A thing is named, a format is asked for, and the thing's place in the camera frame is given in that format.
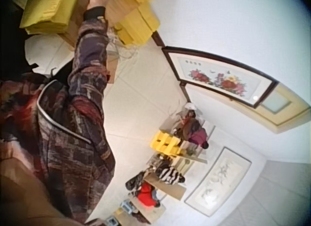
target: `flower painting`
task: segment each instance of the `flower painting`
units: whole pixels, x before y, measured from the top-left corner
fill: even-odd
[[[245,96],[246,83],[243,83],[238,76],[229,75],[225,77],[225,74],[218,73],[215,79],[210,79],[207,75],[202,73],[200,70],[191,70],[189,76],[196,81],[221,88],[239,96]]]
[[[277,82],[262,72],[209,53],[165,47],[177,79],[256,108]]]

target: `sleeve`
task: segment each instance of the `sleeve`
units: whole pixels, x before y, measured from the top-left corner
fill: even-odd
[[[107,85],[106,46],[107,22],[87,18],[79,30],[73,60],[73,70],[68,77],[71,97],[85,97],[94,104],[104,118],[102,101]]]

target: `black and white striped shirt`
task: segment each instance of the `black and white striped shirt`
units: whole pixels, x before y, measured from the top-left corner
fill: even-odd
[[[173,166],[170,166],[168,168],[163,169],[159,178],[166,184],[173,185],[179,182],[180,176],[181,174]]]

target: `framed painting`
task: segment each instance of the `framed painting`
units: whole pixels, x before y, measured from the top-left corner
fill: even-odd
[[[211,217],[237,188],[250,166],[251,161],[224,147],[185,203]]]
[[[277,85],[272,77],[228,58],[175,47],[162,50],[179,81],[215,91],[253,108]]]

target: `plaid jacket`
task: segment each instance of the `plaid jacket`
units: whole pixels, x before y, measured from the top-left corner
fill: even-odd
[[[83,22],[69,88],[35,73],[1,83],[1,139],[20,143],[54,206],[82,224],[115,167],[103,126],[106,30],[101,20]]]

